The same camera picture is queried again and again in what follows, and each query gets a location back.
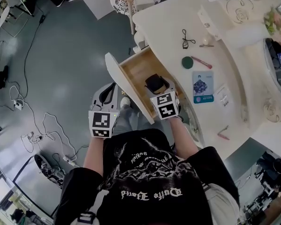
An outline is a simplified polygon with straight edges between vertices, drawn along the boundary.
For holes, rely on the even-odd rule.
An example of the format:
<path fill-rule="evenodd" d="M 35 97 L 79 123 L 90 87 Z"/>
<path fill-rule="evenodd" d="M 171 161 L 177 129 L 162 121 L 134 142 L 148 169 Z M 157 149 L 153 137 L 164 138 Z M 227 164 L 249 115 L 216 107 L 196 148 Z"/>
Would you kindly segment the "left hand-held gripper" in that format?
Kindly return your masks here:
<path fill-rule="evenodd" d="M 92 104 L 89 111 L 89 129 L 92 137 L 111 138 L 119 117 L 119 110 L 110 108 L 117 107 L 118 85 L 112 82 L 101 87 L 93 95 Z"/>

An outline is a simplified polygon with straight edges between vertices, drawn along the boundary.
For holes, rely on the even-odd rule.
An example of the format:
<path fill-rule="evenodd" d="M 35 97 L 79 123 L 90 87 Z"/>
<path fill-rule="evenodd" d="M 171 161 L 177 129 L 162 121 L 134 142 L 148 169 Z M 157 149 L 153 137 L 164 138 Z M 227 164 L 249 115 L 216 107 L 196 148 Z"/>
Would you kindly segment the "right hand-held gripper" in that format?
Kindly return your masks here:
<path fill-rule="evenodd" d="M 161 92 L 153 91 L 146 86 L 146 94 L 160 120 L 178 117 L 179 99 L 176 97 L 175 83 L 166 77 L 162 77 L 162 80 L 166 93 L 161 94 Z"/>

